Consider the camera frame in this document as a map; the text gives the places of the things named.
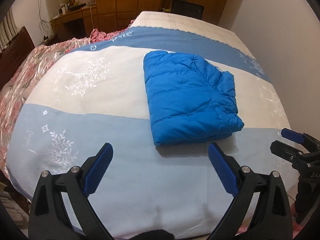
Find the white leaf pattern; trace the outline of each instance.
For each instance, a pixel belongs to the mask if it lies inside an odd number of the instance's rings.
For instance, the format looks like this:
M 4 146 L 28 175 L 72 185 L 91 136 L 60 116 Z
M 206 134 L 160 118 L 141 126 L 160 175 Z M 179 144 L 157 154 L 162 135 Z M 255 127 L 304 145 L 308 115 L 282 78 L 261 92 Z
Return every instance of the white leaf pattern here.
M 64 130 L 62 133 L 56 133 L 55 131 L 49 132 L 52 146 L 46 153 L 38 153 L 29 148 L 29 151 L 41 156 L 42 158 L 56 163 L 55 168 L 50 169 L 52 174 L 65 173 L 72 166 L 72 163 L 77 159 L 78 152 L 72 153 L 73 141 L 65 140 Z
M 112 42 L 115 42 L 116 39 L 119 39 L 119 38 L 124 38 L 124 37 L 129 37 L 129 36 L 132 36 L 132 31 L 128 31 L 126 33 L 122 33 L 114 38 L 111 39 Z
M 240 57 L 242 58 L 244 63 L 247 63 L 247 59 L 246 59 L 246 55 L 243 52 L 239 52 Z M 262 67 L 260 66 L 260 64 L 254 59 L 254 58 L 249 58 L 250 63 L 252 63 L 252 65 L 249 65 L 249 67 L 251 69 L 255 69 L 257 70 L 260 74 L 265 75 L 266 73 L 263 71 Z
M 278 114 L 279 117 L 284 118 L 285 117 L 284 108 L 280 102 L 278 95 L 272 90 L 267 89 L 265 86 L 263 86 L 259 90 L 260 90 L 260 97 L 265 100 L 265 103 L 267 105 L 270 102 L 272 103 L 273 109 L 272 109 L 271 115 L 274 116 L 274 114 Z
M 89 65 L 82 73 L 65 72 L 78 78 L 75 84 L 65 86 L 66 89 L 73 91 L 71 95 L 80 95 L 81 98 L 83 98 L 88 88 L 97 86 L 94 84 L 96 80 L 106 78 L 106 73 L 110 69 L 108 68 L 110 67 L 110 63 L 103 64 L 103 59 L 104 58 L 99 58 L 97 60 L 87 61 Z

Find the folded jacket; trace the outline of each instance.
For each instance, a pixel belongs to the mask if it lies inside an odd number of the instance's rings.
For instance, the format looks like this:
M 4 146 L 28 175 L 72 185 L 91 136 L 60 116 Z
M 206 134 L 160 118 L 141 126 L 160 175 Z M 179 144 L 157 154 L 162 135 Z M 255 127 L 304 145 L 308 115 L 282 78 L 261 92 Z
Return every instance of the folded jacket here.
M 244 126 L 234 78 L 198 55 L 152 51 L 143 61 L 155 145 L 206 142 Z

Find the wooden desk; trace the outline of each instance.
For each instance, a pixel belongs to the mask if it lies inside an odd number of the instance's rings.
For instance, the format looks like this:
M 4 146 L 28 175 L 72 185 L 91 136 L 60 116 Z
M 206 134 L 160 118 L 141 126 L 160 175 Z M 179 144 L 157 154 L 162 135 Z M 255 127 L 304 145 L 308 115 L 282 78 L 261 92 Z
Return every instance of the wooden desk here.
M 81 37 L 83 36 L 81 19 L 84 24 L 85 35 L 90 37 L 92 30 L 99 27 L 96 5 L 91 6 L 91 11 L 90 7 L 85 7 L 52 19 L 53 32 L 58 34 L 60 42 L 73 37 L 83 38 Z

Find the bed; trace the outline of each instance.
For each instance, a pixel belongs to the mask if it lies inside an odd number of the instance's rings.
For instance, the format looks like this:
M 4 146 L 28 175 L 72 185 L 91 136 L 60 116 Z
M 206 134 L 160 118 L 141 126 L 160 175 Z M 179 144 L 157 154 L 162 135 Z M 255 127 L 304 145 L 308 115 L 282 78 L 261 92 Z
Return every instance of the bed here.
M 46 72 L 64 54 L 80 46 L 112 39 L 122 31 L 99 32 L 76 39 L 35 48 L 25 27 L 0 54 L 0 170 L 9 177 L 5 159 L 19 112 L 29 94 Z
M 143 58 L 159 49 L 198 54 L 234 75 L 244 128 L 217 143 L 240 165 L 266 174 L 277 170 L 286 189 L 293 187 L 297 173 L 269 150 L 274 140 L 292 145 L 280 135 L 290 125 L 270 79 L 247 47 L 231 31 L 158 12 L 142 12 L 109 41 L 74 49 L 41 78 L 9 144 L 6 168 L 14 187 L 32 199 L 43 170 L 57 174 L 81 166 L 109 142 L 114 158 L 89 201 L 114 237 L 153 229 L 176 238 L 210 233 L 232 196 L 207 157 L 209 143 L 153 143 Z M 63 197 L 72 224 L 80 229 Z

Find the blue stripe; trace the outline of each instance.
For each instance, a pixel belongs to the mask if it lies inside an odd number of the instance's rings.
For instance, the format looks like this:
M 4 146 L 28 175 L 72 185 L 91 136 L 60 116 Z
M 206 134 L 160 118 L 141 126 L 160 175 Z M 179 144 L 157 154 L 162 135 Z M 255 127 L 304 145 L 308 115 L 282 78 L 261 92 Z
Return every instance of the blue stripe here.
M 270 82 L 270 78 L 264 73 L 257 61 L 239 49 L 220 41 L 180 30 L 132 27 L 110 41 L 86 45 L 73 51 L 97 51 L 109 46 L 128 46 L 197 54 L 208 60 L 242 69 Z
M 65 151 L 76 158 L 66 163 L 66 167 L 51 149 L 50 131 L 74 142 Z M 296 171 L 271 154 L 270 144 L 275 140 L 294 143 L 282 138 L 279 132 L 273 128 L 243 128 L 218 144 L 240 166 L 247 165 L 264 174 L 278 170 L 286 188 L 290 189 L 296 183 Z M 88 157 L 96 155 L 105 142 L 112 145 L 114 158 L 89 201 L 112 235 L 125 236 L 128 232 L 159 227 L 170 230 L 171 221 L 180 222 L 184 217 L 188 218 L 186 231 L 201 219 L 215 227 L 230 205 L 232 198 L 223 190 L 208 160 L 208 144 L 155 147 L 150 120 L 71 114 L 34 104 L 23 106 L 15 124 L 7 154 L 10 177 L 14 186 L 31 198 L 42 171 L 65 170 L 59 172 L 63 173 L 73 165 L 81 166 Z M 63 194 L 63 199 L 71 223 L 80 228 L 68 196 Z M 158 213 L 166 219 L 158 222 L 155 219 Z

